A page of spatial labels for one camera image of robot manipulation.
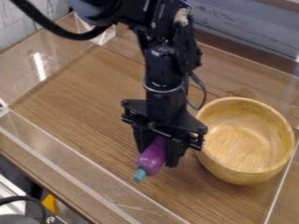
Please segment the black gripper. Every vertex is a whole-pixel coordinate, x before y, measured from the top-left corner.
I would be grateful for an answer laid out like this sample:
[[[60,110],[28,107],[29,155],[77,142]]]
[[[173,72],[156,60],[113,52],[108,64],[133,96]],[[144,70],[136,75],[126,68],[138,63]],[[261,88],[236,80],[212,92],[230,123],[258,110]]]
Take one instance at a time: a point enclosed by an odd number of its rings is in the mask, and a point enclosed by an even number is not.
[[[144,152],[156,136],[165,137],[165,166],[174,168],[188,148],[200,151],[208,127],[186,110],[182,91],[148,92],[145,99],[124,99],[122,121],[132,125],[137,151]]]

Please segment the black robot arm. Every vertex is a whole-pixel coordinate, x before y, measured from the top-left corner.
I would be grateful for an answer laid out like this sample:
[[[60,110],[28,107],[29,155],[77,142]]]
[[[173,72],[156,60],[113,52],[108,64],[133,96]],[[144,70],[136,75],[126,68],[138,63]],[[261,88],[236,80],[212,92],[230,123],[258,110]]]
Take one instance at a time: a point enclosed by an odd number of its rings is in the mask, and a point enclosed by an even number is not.
[[[193,32],[192,7],[185,0],[69,0],[84,22],[104,27],[125,24],[144,56],[142,100],[124,99],[122,121],[132,125],[140,152],[156,137],[165,139],[165,165],[174,167],[185,151],[200,150],[208,127],[186,108],[189,82],[201,65]]]

